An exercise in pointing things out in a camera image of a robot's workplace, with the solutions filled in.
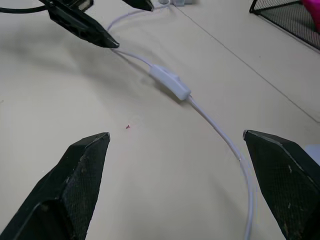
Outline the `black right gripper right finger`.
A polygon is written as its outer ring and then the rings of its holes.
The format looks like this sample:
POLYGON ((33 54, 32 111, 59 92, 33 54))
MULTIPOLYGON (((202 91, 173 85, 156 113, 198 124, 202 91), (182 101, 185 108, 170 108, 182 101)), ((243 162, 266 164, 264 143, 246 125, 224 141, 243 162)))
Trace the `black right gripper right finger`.
POLYGON ((320 165, 297 143, 245 130, 261 193, 286 240, 320 240, 320 165))

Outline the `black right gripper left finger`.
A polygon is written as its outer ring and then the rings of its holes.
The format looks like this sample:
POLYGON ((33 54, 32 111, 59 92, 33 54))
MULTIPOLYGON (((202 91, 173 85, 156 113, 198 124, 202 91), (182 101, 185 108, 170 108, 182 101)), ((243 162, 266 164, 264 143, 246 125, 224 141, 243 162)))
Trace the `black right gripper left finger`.
POLYGON ((70 145, 29 193, 0 240, 86 240, 109 143, 110 134, 102 132, 70 145))

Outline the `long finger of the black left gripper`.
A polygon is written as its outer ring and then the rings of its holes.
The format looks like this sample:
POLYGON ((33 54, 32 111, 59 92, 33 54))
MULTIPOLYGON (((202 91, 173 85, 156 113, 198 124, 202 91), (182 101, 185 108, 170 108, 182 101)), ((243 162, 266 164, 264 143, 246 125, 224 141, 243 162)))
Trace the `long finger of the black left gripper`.
POLYGON ((154 5, 151 0, 122 0, 132 8, 152 12, 154 5))
POLYGON ((52 21, 75 35, 101 48, 117 49, 120 44, 95 19, 80 9, 79 5, 47 4, 52 21))

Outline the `white power strip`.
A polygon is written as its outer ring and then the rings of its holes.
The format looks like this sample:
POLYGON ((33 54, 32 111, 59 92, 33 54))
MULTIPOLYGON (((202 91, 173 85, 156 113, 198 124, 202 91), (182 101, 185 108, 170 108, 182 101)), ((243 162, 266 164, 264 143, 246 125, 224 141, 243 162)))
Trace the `white power strip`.
POLYGON ((185 5, 191 5, 194 0, 171 0, 171 3, 176 7, 183 7, 185 5))

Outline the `pink plastic object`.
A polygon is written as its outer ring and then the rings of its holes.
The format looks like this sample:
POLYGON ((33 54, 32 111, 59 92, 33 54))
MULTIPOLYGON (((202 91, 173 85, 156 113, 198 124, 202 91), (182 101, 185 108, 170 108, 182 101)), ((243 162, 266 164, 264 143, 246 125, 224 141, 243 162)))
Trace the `pink plastic object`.
POLYGON ((301 0, 301 2, 310 13, 317 32, 320 33, 320 0, 301 0))

